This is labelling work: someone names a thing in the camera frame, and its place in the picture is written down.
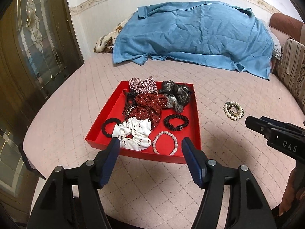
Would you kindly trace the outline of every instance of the human hand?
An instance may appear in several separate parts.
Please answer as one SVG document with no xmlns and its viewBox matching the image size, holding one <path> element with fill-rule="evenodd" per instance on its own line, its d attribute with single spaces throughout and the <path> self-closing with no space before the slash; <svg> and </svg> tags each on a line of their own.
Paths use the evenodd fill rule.
<svg viewBox="0 0 305 229">
<path fill-rule="evenodd" d="M 293 182 L 295 179 L 295 168 L 291 171 L 285 192 L 283 194 L 282 202 L 279 206 L 279 216 L 282 216 L 284 212 L 287 212 L 291 208 L 291 204 L 295 198 L 295 190 L 293 188 Z"/>
</svg>

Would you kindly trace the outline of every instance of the gray sheer scrunchie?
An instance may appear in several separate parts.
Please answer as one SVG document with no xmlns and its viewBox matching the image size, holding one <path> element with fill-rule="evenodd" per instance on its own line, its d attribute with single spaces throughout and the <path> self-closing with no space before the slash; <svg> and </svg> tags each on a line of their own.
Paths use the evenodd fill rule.
<svg viewBox="0 0 305 229">
<path fill-rule="evenodd" d="M 191 99 L 192 92 L 187 85 L 176 84 L 173 81 L 163 81 L 159 94 L 164 94 L 167 98 L 166 108 L 175 108 L 176 112 L 182 113 Z"/>
</svg>

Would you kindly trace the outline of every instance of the bracelet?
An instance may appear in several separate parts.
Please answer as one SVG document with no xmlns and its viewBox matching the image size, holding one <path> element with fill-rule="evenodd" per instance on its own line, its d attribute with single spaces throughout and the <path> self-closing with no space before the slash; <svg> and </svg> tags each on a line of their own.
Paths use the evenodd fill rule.
<svg viewBox="0 0 305 229">
<path fill-rule="evenodd" d="M 102 133 L 107 137 L 107 138 L 111 138 L 112 134 L 109 134 L 106 132 L 106 126 L 110 123 L 115 122 L 117 125 L 122 124 L 122 122 L 118 119 L 118 118 L 109 118 L 108 120 L 106 120 L 101 127 Z"/>
<path fill-rule="evenodd" d="M 152 148 L 153 148 L 153 152 L 156 153 L 156 154 L 159 154 L 159 152 L 157 151 L 156 149 L 156 143 L 157 143 L 157 140 L 159 139 L 159 137 L 162 135 L 162 134 L 167 134 L 169 136 L 171 136 L 175 142 L 175 148 L 173 149 L 173 151 L 170 153 L 170 155 L 174 155 L 176 153 L 176 151 L 178 150 L 178 140 L 177 138 L 175 137 L 175 135 L 173 135 L 172 133 L 168 132 L 168 131 L 162 131 L 160 132 L 154 139 L 154 141 L 152 142 Z"/>
<path fill-rule="evenodd" d="M 234 107 L 238 110 L 238 113 L 235 113 L 231 110 L 231 108 Z M 241 117 L 244 116 L 244 110 L 242 109 L 242 107 L 240 106 L 239 103 L 237 102 L 226 102 L 225 106 L 224 106 L 224 111 L 226 113 L 226 115 L 231 119 L 231 120 L 238 120 Z"/>
<path fill-rule="evenodd" d="M 173 119 L 173 118 L 178 118 L 178 119 L 183 120 L 184 124 L 183 125 L 178 125 L 177 127 L 174 127 L 172 124 L 169 123 L 169 120 Z M 186 116 L 181 115 L 181 114 L 171 114 L 164 119 L 164 125 L 172 131 L 181 131 L 184 127 L 187 127 L 189 125 L 189 122 L 190 121 L 188 120 L 188 118 Z"/>
</svg>

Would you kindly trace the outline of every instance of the pillow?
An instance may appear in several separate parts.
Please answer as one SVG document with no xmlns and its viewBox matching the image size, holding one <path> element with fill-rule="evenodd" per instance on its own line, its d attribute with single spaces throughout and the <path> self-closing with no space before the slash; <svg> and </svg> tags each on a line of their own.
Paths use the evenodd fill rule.
<svg viewBox="0 0 305 229">
<path fill-rule="evenodd" d="M 273 51 L 272 51 L 272 56 L 275 56 L 278 60 L 280 60 L 281 58 L 281 52 L 282 52 L 282 48 L 281 48 L 281 44 L 279 39 L 272 33 L 270 27 L 268 26 L 268 24 L 261 19 L 258 19 L 259 21 L 261 21 L 265 28 L 267 29 L 268 33 L 270 34 L 272 40 L 273 40 Z"/>
<path fill-rule="evenodd" d="M 281 47 L 283 47 L 285 42 L 291 38 L 288 34 L 283 33 L 280 30 L 277 30 L 276 28 L 270 27 L 270 30 L 280 41 Z"/>
<path fill-rule="evenodd" d="M 126 23 L 129 21 L 131 16 L 133 16 L 133 14 L 134 13 L 132 13 L 132 15 L 130 15 L 126 20 L 124 20 L 121 23 L 119 23 L 118 25 L 116 25 L 116 27 L 113 29 L 113 32 L 111 32 L 107 35 L 104 35 L 103 37 L 100 37 L 97 40 L 93 51 L 96 53 L 113 52 L 113 47 L 114 47 L 116 38 L 118 37 L 119 33 L 122 31 L 122 29 L 126 25 Z"/>
</svg>

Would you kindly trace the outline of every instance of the blue cloth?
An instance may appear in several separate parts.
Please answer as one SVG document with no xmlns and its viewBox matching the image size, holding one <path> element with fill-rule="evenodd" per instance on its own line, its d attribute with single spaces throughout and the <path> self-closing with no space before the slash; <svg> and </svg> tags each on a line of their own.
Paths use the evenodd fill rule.
<svg viewBox="0 0 305 229">
<path fill-rule="evenodd" d="M 113 62 L 170 57 L 269 79 L 273 40 L 250 8 L 218 1 L 139 7 L 116 38 Z"/>
</svg>

